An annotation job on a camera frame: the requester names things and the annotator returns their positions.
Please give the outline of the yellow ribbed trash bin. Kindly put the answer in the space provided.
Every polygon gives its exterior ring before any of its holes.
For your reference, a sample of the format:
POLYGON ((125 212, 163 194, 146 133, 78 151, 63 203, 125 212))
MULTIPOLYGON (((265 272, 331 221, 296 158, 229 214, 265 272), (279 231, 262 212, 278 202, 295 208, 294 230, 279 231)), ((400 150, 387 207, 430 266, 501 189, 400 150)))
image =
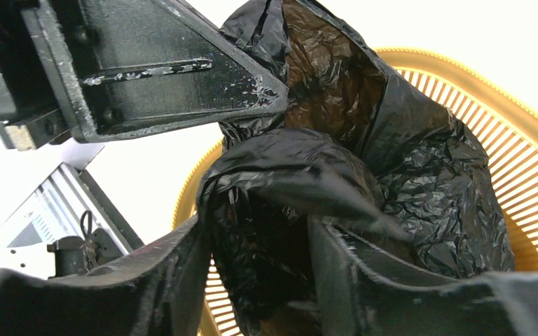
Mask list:
POLYGON ((465 66, 424 50, 377 54, 472 127, 489 157, 519 272, 538 272, 538 115, 465 66))

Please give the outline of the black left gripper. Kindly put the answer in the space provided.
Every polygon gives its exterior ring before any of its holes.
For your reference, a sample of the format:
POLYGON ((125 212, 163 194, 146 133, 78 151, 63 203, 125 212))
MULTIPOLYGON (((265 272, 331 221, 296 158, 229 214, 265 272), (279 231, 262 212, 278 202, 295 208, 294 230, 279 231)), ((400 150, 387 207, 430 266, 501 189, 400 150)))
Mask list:
POLYGON ((83 141, 80 1, 0 1, 0 137, 18 151, 83 141))

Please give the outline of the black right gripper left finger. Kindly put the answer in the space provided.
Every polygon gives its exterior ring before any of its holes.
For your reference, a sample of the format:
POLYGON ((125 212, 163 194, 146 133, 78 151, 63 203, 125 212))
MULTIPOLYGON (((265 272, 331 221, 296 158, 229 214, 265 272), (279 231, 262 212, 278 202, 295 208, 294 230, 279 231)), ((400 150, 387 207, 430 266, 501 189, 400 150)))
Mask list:
POLYGON ((0 269, 0 335, 196 335, 209 259, 192 217, 84 276, 0 269))

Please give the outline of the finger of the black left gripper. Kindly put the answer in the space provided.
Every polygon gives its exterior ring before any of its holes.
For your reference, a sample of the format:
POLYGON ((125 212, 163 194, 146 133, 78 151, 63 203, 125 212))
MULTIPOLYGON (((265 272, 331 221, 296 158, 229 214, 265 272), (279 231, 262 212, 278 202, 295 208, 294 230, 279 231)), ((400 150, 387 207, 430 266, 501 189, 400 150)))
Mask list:
POLYGON ((286 85, 185 1, 36 1, 21 16, 77 141, 122 141, 287 106, 286 85))

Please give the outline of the black plastic trash bag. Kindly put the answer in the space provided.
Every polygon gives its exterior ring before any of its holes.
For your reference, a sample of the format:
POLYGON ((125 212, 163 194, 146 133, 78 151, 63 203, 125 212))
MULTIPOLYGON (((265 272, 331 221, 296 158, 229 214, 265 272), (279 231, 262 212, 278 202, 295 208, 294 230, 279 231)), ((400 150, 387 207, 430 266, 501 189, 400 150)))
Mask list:
POLYGON ((488 155, 453 112, 316 1, 248 1, 221 35, 289 89, 220 125, 196 204, 244 335, 320 335, 308 219, 465 279, 516 268, 488 155))

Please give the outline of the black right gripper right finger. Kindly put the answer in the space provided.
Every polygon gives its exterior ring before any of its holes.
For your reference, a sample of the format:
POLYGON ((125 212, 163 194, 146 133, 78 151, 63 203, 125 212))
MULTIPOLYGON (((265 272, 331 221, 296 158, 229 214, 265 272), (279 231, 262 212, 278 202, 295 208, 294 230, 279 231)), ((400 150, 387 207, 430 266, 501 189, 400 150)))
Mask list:
POLYGON ((538 273, 453 279, 321 218, 308 234, 325 335, 538 335, 538 273))

